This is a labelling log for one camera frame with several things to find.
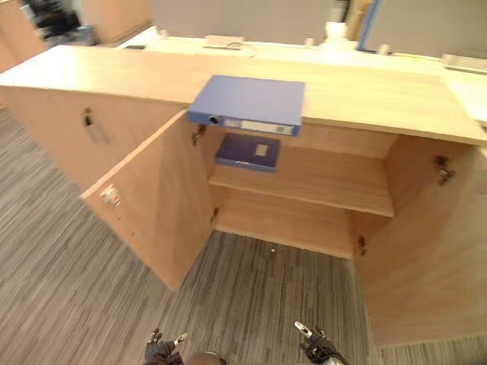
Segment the white label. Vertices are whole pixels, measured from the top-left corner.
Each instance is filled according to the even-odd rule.
[[[240,120],[226,119],[224,121],[225,127],[240,128]]]
[[[243,120],[240,124],[242,129],[248,129],[250,131],[279,133],[280,135],[292,135],[292,127],[276,124],[268,124],[261,122],[252,122],[250,120]]]
[[[256,148],[256,156],[265,157],[269,146],[267,144],[258,144]]]

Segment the gray striped carpet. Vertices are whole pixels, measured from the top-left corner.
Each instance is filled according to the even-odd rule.
[[[183,359],[306,363],[296,319],[353,364],[485,363],[485,337],[377,349],[351,262],[247,237],[215,232],[172,294],[0,111],[0,364],[140,364],[156,326]]]

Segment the gray partition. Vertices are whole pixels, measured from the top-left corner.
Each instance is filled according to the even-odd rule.
[[[382,0],[364,47],[441,57],[487,50],[487,0]]]
[[[170,36],[321,43],[333,0],[152,0],[154,23]]]

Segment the open cabinet door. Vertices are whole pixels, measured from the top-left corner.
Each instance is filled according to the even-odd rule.
[[[186,111],[179,112],[81,196],[171,290],[212,231],[193,130]]]
[[[463,146],[449,161],[457,173],[452,180],[439,184],[437,172],[366,239],[367,253],[357,255],[355,265],[376,344],[459,338],[487,329],[485,166],[483,152]]]

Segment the desk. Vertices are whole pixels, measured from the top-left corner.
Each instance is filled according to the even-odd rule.
[[[213,74],[307,82],[275,174],[214,165],[223,128],[193,145],[186,108]],[[378,344],[487,327],[487,134],[438,76],[60,46],[0,94],[173,290],[218,229],[353,260]]]

